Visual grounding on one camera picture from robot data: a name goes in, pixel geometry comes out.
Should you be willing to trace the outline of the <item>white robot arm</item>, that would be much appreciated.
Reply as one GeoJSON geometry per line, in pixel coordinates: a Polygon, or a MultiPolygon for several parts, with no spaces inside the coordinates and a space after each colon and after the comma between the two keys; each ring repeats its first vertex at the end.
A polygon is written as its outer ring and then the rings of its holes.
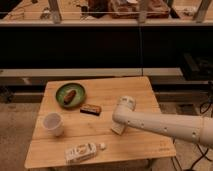
{"type": "Polygon", "coordinates": [[[132,97],[120,97],[112,114],[113,121],[213,149],[213,118],[135,112],[135,106],[136,101],[132,97]]]}

